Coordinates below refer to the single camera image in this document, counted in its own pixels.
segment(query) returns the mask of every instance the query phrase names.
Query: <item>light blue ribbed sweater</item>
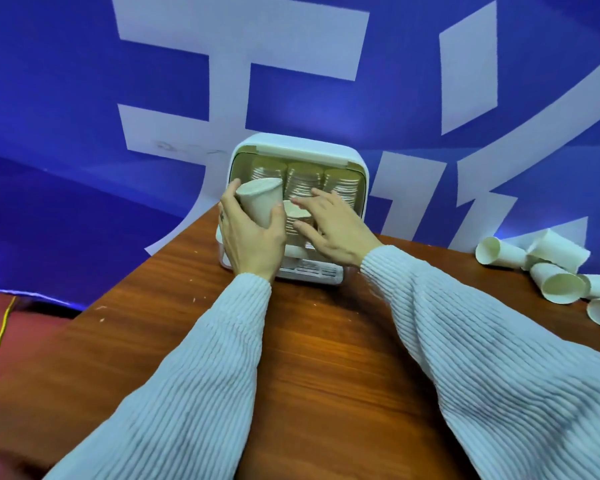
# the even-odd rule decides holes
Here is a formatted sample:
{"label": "light blue ribbed sweater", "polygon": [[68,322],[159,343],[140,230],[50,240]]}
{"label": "light blue ribbed sweater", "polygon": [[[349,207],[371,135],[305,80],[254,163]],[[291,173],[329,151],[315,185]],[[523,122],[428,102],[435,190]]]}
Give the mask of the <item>light blue ribbed sweater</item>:
{"label": "light blue ribbed sweater", "polygon": [[[600,479],[600,353],[392,247],[362,273],[433,380],[483,479]],[[49,480],[233,478],[247,441],[271,295],[241,274]]]}

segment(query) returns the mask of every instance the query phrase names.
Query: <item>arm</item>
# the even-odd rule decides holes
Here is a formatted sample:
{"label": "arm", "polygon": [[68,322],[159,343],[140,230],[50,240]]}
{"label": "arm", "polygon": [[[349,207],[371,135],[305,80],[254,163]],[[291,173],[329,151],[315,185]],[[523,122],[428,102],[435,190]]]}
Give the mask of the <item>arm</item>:
{"label": "arm", "polygon": [[336,194],[295,202],[322,254],[357,266],[389,302],[409,354],[483,479],[600,479],[600,353],[556,337],[495,298],[382,246]]}
{"label": "arm", "polygon": [[154,375],[47,478],[230,479],[247,441],[270,284],[241,274]]}

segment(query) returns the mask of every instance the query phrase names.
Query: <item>forearm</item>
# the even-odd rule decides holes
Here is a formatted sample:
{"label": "forearm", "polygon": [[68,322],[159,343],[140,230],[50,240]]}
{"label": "forearm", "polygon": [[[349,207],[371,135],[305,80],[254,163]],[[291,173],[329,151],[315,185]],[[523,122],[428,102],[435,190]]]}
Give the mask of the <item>forearm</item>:
{"label": "forearm", "polygon": [[49,479],[230,479],[247,441],[271,286],[241,274]]}
{"label": "forearm", "polygon": [[362,272],[483,478],[600,478],[600,353],[391,246]]}

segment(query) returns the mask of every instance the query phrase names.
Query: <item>wooden tabletop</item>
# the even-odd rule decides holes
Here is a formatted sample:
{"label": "wooden tabletop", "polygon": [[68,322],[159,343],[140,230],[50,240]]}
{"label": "wooden tabletop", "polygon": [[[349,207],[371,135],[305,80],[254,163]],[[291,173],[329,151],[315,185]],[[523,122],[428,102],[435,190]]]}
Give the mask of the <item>wooden tabletop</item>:
{"label": "wooden tabletop", "polygon": [[[216,222],[214,209],[0,380],[0,451],[53,465],[151,376],[232,279]],[[382,240],[600,351],[583,302],[554,305],[528,276],[471,255]],[[378,325],[388,313],[359,275],[341,288],[274,284],[238,478],[477,478],[432,384]]]}

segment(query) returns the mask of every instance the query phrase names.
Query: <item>wooden table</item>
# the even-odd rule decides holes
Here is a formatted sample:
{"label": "wooden table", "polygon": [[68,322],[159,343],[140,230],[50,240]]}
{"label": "wooden table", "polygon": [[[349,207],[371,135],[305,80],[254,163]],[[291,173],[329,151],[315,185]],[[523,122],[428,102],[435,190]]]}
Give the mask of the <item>wooden table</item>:
{"label": "wooden table", "polygon": [[[53,465],[150,377],[232,279],[216,222],[214,209],[0,380],[0,451]],[[600,350],[584,303],[549,303],[528,276],[471,255],[382,239]],[[372,316],[388,309],[359,275],[342,288],[275,283],[238,478],[477,478],[432,384]]]}

